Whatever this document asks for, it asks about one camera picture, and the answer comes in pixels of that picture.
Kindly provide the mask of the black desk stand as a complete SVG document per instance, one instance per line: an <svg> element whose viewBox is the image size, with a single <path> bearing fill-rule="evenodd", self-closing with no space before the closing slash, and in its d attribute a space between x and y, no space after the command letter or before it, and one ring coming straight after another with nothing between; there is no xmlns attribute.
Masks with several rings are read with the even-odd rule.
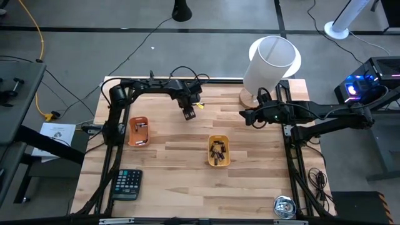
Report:
<svg viewBox="0 0 400 225"><path fill-rule="evenodd" d="M400 178L400 160L396 164L394 158L395 154L400 157L400 104L397 104L397 109L389 108L398 100L400 95L390 97L372 112L375 123L371 128L371 137L375 140L381 172L367 176L369 182Z"/></svg>

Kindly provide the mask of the black power adapter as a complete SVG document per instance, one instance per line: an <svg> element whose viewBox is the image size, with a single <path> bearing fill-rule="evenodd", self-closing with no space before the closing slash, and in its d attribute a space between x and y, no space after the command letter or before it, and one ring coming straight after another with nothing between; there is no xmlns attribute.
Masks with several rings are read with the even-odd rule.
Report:
<svg viewBox="0 0 400 225"><path fill-rule="evenodd" d="M81 126L81 130L88 133L89 135L97 134L101 132L103 126L100 124L90 124Z"/></svg>

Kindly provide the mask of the black calculator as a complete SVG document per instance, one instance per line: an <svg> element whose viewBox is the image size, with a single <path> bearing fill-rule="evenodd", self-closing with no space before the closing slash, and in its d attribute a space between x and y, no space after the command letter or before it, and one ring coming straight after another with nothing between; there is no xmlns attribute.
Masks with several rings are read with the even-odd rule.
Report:
<svg viewBox="0 0 400 225"><path fill-rule="evenodd" d="M112 187L112 200L135 201L140 193L142 177L140 169L120 169Z"/></svg>

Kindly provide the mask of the black clamp tool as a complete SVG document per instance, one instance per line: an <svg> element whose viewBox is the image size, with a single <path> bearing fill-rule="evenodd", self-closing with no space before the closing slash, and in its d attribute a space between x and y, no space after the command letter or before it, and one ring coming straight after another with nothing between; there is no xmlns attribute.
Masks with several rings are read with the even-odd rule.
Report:
<svg viewBox="0 0 400 225"><path fill-rule="evenodd" d="M25 80L15 77L13 81L15 82L15 85L12 90L0 91L0 106L7 108L14 106L13 104L10 104L9 101L18 95L17 88L18 86L24 84Z"/></svg>

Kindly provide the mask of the black cone stand base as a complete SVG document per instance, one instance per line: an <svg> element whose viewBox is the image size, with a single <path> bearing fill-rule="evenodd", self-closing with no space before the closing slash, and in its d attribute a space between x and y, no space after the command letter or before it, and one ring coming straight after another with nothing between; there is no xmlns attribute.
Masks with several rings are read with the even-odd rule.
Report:
<svg viewBox="0 0 400 225"><path fill-rule="evenodd" d="M186 0L174 0L172 10L172 18L177 22L185 22L192 18L192 11L189 8Z"/></svg>

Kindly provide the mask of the orange plastic bin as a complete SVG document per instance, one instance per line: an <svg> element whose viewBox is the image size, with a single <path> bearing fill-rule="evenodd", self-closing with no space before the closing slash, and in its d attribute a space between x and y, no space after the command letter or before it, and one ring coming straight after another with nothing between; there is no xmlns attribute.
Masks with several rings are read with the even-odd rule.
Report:
<svg viewBox="0 0 400 225"><path fill-rule="evenodd" d="M136 123L146 123L146 127L140 127L139 131L136 132ZM149 144L150 134L149 134L149 121L147 117L132 117L129 120L129 141L128 144L132 147L143 147ZM135 145L135 142L138 141L147 141L146 144L143 145Z"/></svg>

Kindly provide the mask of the white paper sheet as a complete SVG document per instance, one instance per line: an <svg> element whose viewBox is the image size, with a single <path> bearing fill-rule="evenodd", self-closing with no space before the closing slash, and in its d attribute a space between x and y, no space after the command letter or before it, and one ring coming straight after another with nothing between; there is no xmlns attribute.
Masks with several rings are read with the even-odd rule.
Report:
<svg viewBox="0 0 400 225"><path fill-rule="evenodd" d="M76 130L75 124L59 124L53 122L44 122L42 124L40 134L70 147L75 130ZM36 147L33 149L31 155L41 158L42 163L58 158L58 156L55 156L49 152L43 151Z"/></svg>

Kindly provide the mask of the grey desk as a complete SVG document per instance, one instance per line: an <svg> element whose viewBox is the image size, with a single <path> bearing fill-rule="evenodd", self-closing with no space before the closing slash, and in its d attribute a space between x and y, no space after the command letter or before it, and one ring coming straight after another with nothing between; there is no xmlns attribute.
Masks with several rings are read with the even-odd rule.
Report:
<svg viewBox="0 0 400 225"><path fill-rule="evenodd" d="M0 106L0 207L20 164L31 164L39 158L25 153L28 146L47 151L68 161L82 164L84 153L61 144L23 125L35 93L43 79L46 65L36 62L0 62L0 91L12 90L14 78L25 80L18 86L18 95Z"/></svg>

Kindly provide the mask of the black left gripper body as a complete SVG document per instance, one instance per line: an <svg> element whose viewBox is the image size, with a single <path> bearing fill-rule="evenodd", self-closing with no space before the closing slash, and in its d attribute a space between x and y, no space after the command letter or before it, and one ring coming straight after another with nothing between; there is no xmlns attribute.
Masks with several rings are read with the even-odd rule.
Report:
<svg viewBox="0 0 400 225"><path fill-rule="evenodd" d="M182 91L179 92L178 97L176 98L180 108L188 108L189 106L200 102L202 88L199 82L181 82L181 86Z"/></svg>

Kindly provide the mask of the yellow plastic bin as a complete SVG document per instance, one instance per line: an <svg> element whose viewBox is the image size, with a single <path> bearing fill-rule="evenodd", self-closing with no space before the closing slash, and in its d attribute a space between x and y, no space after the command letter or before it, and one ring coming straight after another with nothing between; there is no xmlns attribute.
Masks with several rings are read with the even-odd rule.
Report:
<svg viewBox="0 0 400 225"><path fill-rule="evenodd" d="M224 144L226 147L226 152L221 152L221 144L217 145L216 142L219 141L221 144ZM211 146L214 146L214 152L210 152ZM224 156L223 160L220 160L218 157L218 153L222 153ZM214 159L217 158L217 165L214 165ZM231 158L229 152L229 138L223 135L213 135L209 136L207 142L207 160L210 166L212 167L226 167L230 165Z"/></svg>

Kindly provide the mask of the white shade table lamp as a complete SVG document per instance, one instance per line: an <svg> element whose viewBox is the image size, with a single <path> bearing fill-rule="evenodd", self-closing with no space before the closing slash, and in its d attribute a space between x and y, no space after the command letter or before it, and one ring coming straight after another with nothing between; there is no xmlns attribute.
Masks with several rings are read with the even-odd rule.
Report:
<svg viewBox="0 0 400 225"><path fill-rule="evenodd" d="M247 67L243 77L244 87L239 93L239 103L246 109L258 105L259 88L271 93L295 60L293 44L280 36L266 36Z"/></svg>

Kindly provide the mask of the black desktop computer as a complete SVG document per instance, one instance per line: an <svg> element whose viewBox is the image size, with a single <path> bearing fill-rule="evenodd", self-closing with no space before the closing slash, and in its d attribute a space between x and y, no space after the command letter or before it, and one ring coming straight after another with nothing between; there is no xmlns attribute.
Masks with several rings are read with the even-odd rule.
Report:
<svg viewBox="0 0 400 225"><path fill-rule="evenodd" d="M348 75L334 93L341 104L370 103L400 86L400 56L371 57Z"/></svg>

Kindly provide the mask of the black hazard striped box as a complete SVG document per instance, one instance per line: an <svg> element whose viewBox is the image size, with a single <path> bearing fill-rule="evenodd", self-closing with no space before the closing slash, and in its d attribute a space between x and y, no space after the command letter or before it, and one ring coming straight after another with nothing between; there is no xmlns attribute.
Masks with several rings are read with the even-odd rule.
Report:
<svg viewBox="0 0 400 225"><path fill-rule="evenodd" d="M377 191L333 191L337 216L369 223L394 224L385 196Z"/></svg>

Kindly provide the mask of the white tower fan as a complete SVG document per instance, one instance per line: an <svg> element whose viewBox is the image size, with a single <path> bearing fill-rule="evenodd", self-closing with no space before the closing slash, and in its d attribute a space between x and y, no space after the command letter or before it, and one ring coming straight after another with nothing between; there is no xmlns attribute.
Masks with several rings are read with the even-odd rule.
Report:
<svg viewBox="0 0 400 225"><path fill-rule="evenodd" d="M349 26L366 7L370 0L349 0L334 21L324 25L324 32L330 38L342 40L349 36Z"/></svg>

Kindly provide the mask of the silver tape roll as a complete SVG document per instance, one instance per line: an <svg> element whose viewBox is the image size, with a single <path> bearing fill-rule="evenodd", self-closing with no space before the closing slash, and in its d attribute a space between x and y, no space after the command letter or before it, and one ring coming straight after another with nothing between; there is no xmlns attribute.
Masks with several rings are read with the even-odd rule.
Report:
<svg viewBox="0 0 400 225"><path fill-rule="evenodd" d="M292 219L296 215L295 202L287 196L279 196L274 200L274 212L281 219Z"/></svg>

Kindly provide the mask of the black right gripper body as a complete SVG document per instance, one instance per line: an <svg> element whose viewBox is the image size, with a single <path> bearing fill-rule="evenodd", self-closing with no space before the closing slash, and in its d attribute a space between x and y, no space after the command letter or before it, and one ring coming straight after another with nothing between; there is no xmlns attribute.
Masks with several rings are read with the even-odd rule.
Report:
<svg viewBox="0 0 400 225"><path fill-rule="evenodd" d="M289 109L284 104L275 104L269 106L259 106L252 110L251 122L265 122L268 124L285 124L289 119Z"/></svg>

